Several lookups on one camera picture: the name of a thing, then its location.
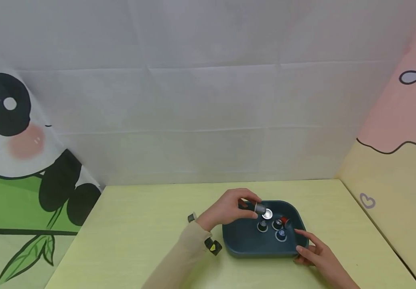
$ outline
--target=sleeve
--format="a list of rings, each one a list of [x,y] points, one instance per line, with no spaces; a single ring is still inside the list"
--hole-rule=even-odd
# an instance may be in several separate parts
[[[207,251],[205,240],[211,236],[197,222],[190,222],[142,289],[179,289],[193,266]]]

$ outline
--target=tray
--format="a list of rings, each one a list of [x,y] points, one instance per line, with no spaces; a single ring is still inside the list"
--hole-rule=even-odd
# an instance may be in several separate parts
[[[254,210],[254,204],[246,202],[248,210]],[[256,219],[238,219],[222,226],[224,244],[227,251],[237,258],[272,258],[296,256],[296,246],[308,247],[309,240],[294,232],[294,229],[305,230],[299,213],[286,201],[262,201],[266,208],[271,209],[273,216],[266,220],[261,215]],[[286,241],[276,239],[276,230],[272,228],[275,219],[286,217],[289,221],[284,230]],[[268,225],[266,232],[260,232],[257,224],[265,220]]]

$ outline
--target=heart drawing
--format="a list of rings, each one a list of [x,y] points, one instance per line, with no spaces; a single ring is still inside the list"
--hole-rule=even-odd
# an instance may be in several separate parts
[[[360,194],[360,201],[366,209],[372,209],[376,205],[376,201],[372,197],[368,197],[365,193]]]

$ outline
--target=light yellow table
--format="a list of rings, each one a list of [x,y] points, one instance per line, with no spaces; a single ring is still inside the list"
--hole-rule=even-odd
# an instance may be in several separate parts
[[[286,200],[327,243],[362,289],[416,289],[416,282],[339,180],[109,186],[47,289],[140,288],[187,225],[229,188]],[[222,244],[222,228],[213,230]],[[284,259],[206,253],[187,288],[326,288],[319,275]]]

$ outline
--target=white wall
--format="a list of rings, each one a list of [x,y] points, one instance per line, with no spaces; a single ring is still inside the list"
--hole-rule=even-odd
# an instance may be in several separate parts
[[[0,50],[108,185],[335,174],[411,0],[0,0]]]

